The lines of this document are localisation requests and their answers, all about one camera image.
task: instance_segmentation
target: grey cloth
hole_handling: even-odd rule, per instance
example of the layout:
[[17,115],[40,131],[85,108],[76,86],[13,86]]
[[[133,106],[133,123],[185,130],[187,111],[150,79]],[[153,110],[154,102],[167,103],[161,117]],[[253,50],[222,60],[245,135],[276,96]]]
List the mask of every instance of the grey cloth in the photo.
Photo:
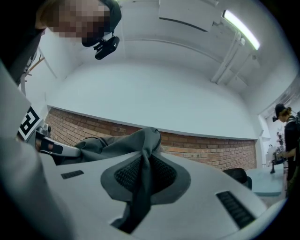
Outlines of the grey cloth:
[[87,138],[75,145],[81,150],[81,156],[75,159],[66,158],[61,164],[103,160],[135,151],[140,151],[149,158],[153,151],[160,151],[160,144],[160,132],[153,127],[143,128],[128,136]]

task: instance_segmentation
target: black mesh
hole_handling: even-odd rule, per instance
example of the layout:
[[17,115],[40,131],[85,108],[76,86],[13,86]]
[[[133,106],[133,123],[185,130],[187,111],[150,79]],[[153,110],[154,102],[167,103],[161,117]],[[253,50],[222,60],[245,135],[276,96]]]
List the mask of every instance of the black mesh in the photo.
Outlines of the black mesh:
[[114,174],[117,182],[130,192],[134,191],[137,184],[138,174],[140,172],[141,158],[142,157],[119,169]]
[[177,173],[174,168],[164,163],[155,156],[150,157],[153,174],[153,193],[158,193],[175,182]]

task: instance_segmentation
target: black vent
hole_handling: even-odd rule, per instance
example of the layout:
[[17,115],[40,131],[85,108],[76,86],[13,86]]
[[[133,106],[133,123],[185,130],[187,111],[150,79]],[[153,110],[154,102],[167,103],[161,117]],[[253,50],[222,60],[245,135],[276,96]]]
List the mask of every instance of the black vent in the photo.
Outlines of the black vent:
[[68,179],[68,178],[77,177],[82,174],[84,174],[84,172],[81,170],[78,170],[78,171],[74,171],[74,172],[63,173],[61,176],[63,179]]
[[232,195],[231,192],[226,191],[218,193],[217,197],[240,228],[247,226],[255,220],[252,214],[239,202],[239,200],[236,199],[235,196]]
[[140,172],[141,157],[118,170],[114,177],[128,191],[133,192]]
[[177,173],[170,165],[153,155],[150,159],[150,165],[153,173],[153,194],[164,190],[175,182]]

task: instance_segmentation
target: white ceiling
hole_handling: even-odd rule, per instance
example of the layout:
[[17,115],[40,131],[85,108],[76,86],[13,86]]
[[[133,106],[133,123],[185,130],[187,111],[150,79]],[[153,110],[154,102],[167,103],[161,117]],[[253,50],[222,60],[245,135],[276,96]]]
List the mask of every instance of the white ceiling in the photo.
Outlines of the white ceiling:
[[[120,38],[120,44],[116,52],[102,62],[124,58],[164,61],[199,70],[209,80],[214,76],[234,37],[234,31],[226,23],[218,23],[218,26],[212,26],[210,32],[203,32],[184,24],[159,19],[159,0],[118,2],[121,5],[122,20],[115,34]],[[282,51],[278,47],[282,36],[273,19],[251,0],[220,0],[216,8],[220,15],[226,9],[232,11],[261,43],[261,48],[253,51],[246,41],[240,56],[223,81],[228,87],[242,93],[247,86],[263,81],[275,66],[278,51]],[[81,45],[77,48],[83,62],[96,61],[92,48],[87,49]],[[232,79],[250,53],[256,56],[256,60],[249,58],[238,78]]]

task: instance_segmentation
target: red brick wall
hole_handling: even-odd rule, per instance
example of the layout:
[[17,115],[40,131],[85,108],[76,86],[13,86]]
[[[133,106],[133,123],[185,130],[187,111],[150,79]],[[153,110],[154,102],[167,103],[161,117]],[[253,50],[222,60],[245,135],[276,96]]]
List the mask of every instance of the red brick wall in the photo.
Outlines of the red brick wall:
[[[129,135],[139,130],[122,124],[87,118],[52,108],[46,118],[51,138],[75,145],[87,137]],[[218,169],[256,168],[254,140],[227,140],[162,132],[162,148],[170,154],[205,163]]]

